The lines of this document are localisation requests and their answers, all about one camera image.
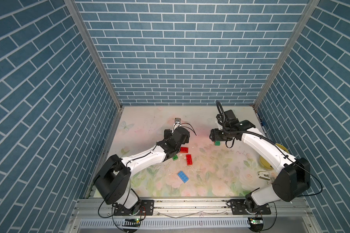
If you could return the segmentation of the red lego brick horizontal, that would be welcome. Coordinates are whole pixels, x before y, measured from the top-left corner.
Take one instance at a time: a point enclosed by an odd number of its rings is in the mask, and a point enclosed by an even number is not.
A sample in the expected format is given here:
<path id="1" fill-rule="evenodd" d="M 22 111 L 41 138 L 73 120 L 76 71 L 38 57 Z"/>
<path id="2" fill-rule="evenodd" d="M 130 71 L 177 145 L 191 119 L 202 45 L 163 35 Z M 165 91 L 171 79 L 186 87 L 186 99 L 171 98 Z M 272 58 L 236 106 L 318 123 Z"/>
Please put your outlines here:
<path id="1" fill-rule="evenodd" d="M 189 152 L 189 148 L 188 147 L 181 147 L 180 148 L 180 153 L 188 153 Z"/>

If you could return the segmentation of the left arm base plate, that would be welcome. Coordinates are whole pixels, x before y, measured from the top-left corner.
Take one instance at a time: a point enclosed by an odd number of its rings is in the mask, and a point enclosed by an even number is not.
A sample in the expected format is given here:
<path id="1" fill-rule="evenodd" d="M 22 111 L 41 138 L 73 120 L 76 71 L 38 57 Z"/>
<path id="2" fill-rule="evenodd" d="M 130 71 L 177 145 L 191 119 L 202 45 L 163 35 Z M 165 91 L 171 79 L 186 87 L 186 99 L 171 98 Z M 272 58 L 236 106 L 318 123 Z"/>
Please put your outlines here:
<path id="1" fill-rule="evenodd" d="M 131 208 L 126 208 L 124 205 L 115 203 L 113 214 L 115 216 L 140 216 L 153 215 L 154 200 L 139 200 Z"/>

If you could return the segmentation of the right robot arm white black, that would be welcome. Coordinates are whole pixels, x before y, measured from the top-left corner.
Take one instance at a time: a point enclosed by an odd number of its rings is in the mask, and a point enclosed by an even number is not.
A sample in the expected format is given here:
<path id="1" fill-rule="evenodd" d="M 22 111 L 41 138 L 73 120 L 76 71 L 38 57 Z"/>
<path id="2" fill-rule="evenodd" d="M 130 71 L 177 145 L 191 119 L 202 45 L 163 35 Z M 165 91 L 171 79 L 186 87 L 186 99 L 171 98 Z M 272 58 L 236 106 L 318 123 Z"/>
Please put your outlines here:
<path id="1" fill-rule="evenodd" d="M 225 111 L 220 101 L 216 101 L 216 106 L 216 120 L 221 128 L 211 130 L 210 140 L 240 140 L 253 148 L 278 174 L 273 183 L 246 195 L 244 208 L 247 212 L 254 214 L 268 203 L 280 200 L 290 202 L 310 188 L 310 163 L 305 158 L 297 159 L 279 148 L 253 123 L 248 120 L 240 121 L 233 111 Z"/>

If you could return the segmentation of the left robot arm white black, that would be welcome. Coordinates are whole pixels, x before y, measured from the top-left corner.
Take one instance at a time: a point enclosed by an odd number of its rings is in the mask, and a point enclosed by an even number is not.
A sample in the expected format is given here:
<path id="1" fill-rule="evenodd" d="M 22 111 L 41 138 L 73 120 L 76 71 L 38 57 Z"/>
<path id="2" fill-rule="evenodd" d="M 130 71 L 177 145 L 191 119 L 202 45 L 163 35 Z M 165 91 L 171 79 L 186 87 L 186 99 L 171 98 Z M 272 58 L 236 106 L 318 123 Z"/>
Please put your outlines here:
<path id="1" fill-rule="evenodd" d="M 93 179 L 93 183 L 107 205 L 123 207 L 131 214 L 142 205 L 139 195 L 131 188 L 131 177 L 153 165 L 173 158 L 189 142 L 190 132 L 179 126 L 165 130 L 164 139 L 136 155 L 110 156 Z"/>

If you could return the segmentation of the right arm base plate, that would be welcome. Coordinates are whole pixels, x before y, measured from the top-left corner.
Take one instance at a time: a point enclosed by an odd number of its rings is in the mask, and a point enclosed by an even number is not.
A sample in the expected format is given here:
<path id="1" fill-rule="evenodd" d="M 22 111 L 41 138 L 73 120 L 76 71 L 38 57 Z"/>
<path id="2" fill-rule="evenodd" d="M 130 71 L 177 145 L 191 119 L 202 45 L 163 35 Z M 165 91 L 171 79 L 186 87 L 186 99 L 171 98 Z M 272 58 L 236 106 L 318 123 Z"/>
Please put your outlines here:
<path id="1" fill-rule="evenodd" d="M 233 215 L 271 215 L 268 204 L 258 206 L 251 200 L 231 199 L 226 205 L 232 210 Z"/>

